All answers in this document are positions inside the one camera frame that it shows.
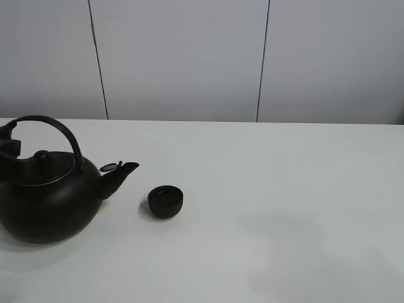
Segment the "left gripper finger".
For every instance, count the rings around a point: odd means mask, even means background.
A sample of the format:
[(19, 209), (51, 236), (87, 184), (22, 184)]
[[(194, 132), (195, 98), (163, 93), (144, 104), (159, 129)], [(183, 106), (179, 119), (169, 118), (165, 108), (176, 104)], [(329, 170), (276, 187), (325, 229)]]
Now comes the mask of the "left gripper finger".
[(1, 152), (1, 182), (37, 185), (37, 161), (34, 157), (17, 159)]
[(1, 131), (1, 151), (19, 157), (21, 153), (21, 141), (11, 137), (11, 131)]

